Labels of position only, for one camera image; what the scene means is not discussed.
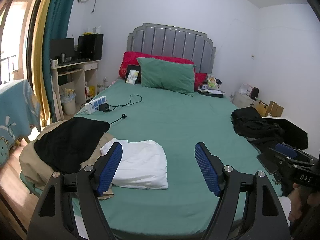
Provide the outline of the person's right hand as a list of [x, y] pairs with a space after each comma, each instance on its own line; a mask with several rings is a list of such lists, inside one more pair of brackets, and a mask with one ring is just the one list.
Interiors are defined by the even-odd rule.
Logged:
[[289, 213], [289, 221], [294, 222], [302, 215], [302, 207], [307, 203], [311, 207], [319, 205], [319, 192], [306, 194], [299, 184], [293, 183], [293, 190], [288, 195], [291, 202], [291, 210]]

